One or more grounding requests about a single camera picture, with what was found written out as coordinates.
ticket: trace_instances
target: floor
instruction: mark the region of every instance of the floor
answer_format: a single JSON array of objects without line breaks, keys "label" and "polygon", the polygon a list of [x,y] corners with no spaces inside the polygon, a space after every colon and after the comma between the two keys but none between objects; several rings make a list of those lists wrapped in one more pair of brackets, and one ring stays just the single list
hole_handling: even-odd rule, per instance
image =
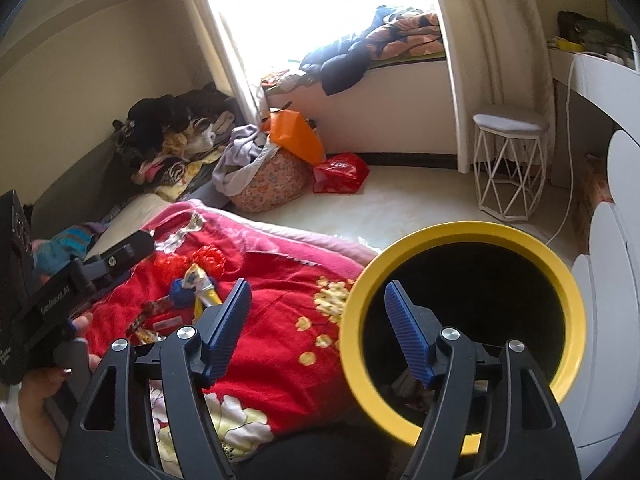
[{"label": "floor", "polygon": [[[480,211],[471,173],[432,168],[373,166],[354,195],[308,192],[279,208],[244,216],[261,222],[335,235],[384,249],[419,229],[458,220],[498,222]],[[529,222],[511,224],[546,242],[568,200],[565,189],[547,186]],[[570,218],[550,247],[571,267],[578,255]]]}]

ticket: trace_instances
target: white cable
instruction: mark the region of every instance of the white cable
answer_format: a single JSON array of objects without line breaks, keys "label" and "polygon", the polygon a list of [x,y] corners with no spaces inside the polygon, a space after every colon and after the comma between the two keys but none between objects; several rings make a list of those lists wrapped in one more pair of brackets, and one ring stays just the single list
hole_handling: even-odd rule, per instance
[{"label": "white cable", "polygon": [[562,222],[560,222],[560,227],[558,228],[558,231],[556,231],[556,233],[551,238],[549,238],[549,240],[545,244],[546,246],[548,246],[560,234],[560,231],[562,231],[562,228],[566,223],[566,219],[569,216],[569,211],[571,211],[571,204],[574,201],[574,157],[571,152],[571,129],[570,129],[571,123],[569,119],[569,100],[571,98],[571,79],[574,76],[575,62],[577,60],[578,60],[578,56],[575,56],[571,60],[571,66],[569,67],[569,77],[566,82],[566,86],[567,86],[566,103],[564,107],[564,110],[566,113],[566,145],[567,145],[567,149],[569,150],[569,170],[571,171],[571,187],[569,188],[569,202],[566,205],[564,218],[562,218]]}]

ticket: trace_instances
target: red blanket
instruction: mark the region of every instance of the red blanket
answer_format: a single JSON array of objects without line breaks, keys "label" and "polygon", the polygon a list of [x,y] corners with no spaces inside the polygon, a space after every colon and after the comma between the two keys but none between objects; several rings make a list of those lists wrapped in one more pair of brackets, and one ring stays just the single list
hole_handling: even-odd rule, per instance
[{"label": "red blanket", "polygon": [[[228,372],[207,392],[214,424],[217,416],[227,419],[219,420],[216,429],[229,457],[243,456],[273,436],[340,417],[352,401],[340,367],[338,327],[362,266],[193,203],[169,206],[145,229],[154,230],[160,242],[194,214],[202,216],[204,225],[188,233],[176,252],[210,244],[223,251],[226,264],[216,287],[223,300],[238,278],[252,287],[252,306]],[[104,354],[114,339],[124,336],[144,301],[166,294],[152,261],[138,264],[127,282],[95,306],[87,335],[90,351]],[[159,416],[156,424],[162,428],[166,419]],[[261,426],[252,433],[252,425]]]}]

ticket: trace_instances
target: beige curtain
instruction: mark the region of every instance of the beige curtain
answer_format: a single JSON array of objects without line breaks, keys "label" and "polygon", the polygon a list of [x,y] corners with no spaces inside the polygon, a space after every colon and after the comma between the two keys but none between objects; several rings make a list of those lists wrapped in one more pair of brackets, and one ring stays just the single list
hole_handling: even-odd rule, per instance
[{"label": "beige curtain", "polygon": [[546,39],[535,0],[438,0],[456,113],[458,170],[473,157],[474,111],[509,104],[544,115],[547,160],[556,138]]},{"label": "beige curtain", "polygon": [[260,81],[248,80],[242,59],[214,0],[184,0],[198,44],[213,81],[221,92],[235,97],[245,120],[260,124],[268,106]]}]

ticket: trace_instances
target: silver bolt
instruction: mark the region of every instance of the silver bolt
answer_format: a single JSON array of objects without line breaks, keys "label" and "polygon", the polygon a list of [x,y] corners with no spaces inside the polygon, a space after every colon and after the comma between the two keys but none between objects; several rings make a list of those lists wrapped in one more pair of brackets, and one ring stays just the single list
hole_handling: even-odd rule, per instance
[{"label": "silver bolt", "polygon": [[177,334],[180,339],[191,339],[196,335],[196,329],[193,326],[183,326],[178,329]]},{"label": "silver bolt", "polygon": [[111,348],[113,348],[116,352],[124,350],[129,342],[126,339],[116,339],[113,343],[111,343]]},{"label": "silver bolt", "polygon": [[514,352],[522,352],[524,350],[524,343],[522,341],[518,341],[517,339],[512,339],[509,341],[509,348]]},{"label": "silver bolt", "polygon": [[455,341],[456,339],[460,338],[460,332],[455,328],[443,328],[442,337],[444,339],[448,339],[449,341]]}]

